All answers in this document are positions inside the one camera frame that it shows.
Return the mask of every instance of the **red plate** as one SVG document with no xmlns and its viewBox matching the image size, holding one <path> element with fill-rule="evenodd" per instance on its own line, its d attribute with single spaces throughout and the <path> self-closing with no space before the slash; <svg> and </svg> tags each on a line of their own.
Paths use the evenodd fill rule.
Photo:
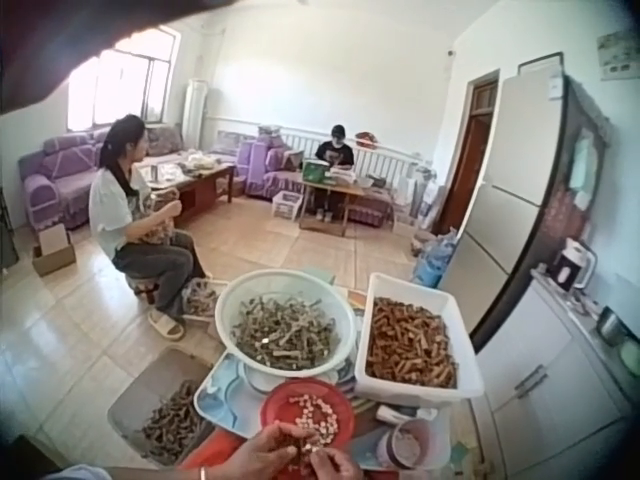
<svg viewBox="0 0 640 480">
<path fill-rule="evenodd" d="M 289 398 L 302 395 L 314 395 L 331 406 L 333 413 L 338 417 L 339 431 L 330 446 L 346 446 L 351 440 L 356 424 L 351 402 L 333 385 L 313 378 L 288 380 L 274 388 L 260 410 L 262 426 L 271 425 L 276 420 L 295 425 L 296 418 L 302 417 L 302 408 L 297 403 L 289 403 Z"/>
</svg>

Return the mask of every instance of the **woman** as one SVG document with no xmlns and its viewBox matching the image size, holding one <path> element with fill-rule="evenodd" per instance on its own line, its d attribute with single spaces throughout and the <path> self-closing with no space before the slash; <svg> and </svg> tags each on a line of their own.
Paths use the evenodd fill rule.
<svg viewBox="0 0 640 480">
<path fill-rule="evenodd" d="M 91 233 L 113 265 L 131 278 L 157 279 L 155 309 L 149 322 L 169 340 L 184 336 L 182 289 L 205 273 L 185 232 L 175 231 L 170 245 L 143 243 L 142 238 L 167 220 L 180 215 L 182 204 L 173 201 L 151 215 L 139 217 L 142 200 L 151 193 L 135 166 L 148 148 L 142 119 L 127 115 L 117 120 L 100 150 L 100 170 L 91 185 L 89 220 Z"/>
</svg>

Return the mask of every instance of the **framed poster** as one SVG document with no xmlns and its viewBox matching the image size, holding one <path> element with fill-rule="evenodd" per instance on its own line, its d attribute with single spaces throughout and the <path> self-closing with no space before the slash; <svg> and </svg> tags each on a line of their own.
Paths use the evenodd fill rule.
<svg viewBox="0 0 640 480">
<path fill-rule="evenodd" d="M 557 65 L 560 68 L 564 68 L 564 57 L 562 55 L 562 52 L 552 53 L 550 55 L 545 55 L 544 57 L 539 57 L 534 60 L 529 60 L 528 62 L 521 63 L 520 65 L 518 65 L 518 75 L 532 72 L 534 70 L 539 70 L 540 68 L 547 68 L 552 65 Z"/>
<path fill-rule="evenodd" d="M 602 80 L 640 78 L 640 39 L 632 30 L 598 38 Z"/>
</svg>

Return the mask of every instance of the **electric kettle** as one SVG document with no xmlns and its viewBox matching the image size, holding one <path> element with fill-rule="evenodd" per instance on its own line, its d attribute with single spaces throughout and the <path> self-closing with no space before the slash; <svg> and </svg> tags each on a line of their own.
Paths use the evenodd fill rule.
<svg viewBox="0 0 640 480">
<path fill-rule="evenodd" d="M 565 292 L 583 289 L 595 272 L 598 257 L 585 245 L 567 238 L 567 244 L 549 270 L 551 279 Z"/>
</svg>

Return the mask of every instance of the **kitchen counter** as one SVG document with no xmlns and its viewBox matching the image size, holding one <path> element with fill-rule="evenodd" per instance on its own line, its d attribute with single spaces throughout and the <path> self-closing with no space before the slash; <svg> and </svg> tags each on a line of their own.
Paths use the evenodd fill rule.
<svg viewBox="0 0 640 480">
<path fill-rule="evenodd" d="M 552 308 L 558 318 L 562 321 L 571 336 L 583 340 L 590 359 L 597 359 L 606 374 L 610 376 L 618 387 L 624 400 L 631 406 L 640 405 L 640 377 L 634 376 L 624 366 L 618 354 L 618 347 L 607 345 L 596 331 L 596 320 L 589 315 L 576 312 L 569 303 L 569 296 L 561 291 L 552 280 L 544 274 L 532 270 L 533 288 L 542 296 L 545 302 Z"/>
</svg>

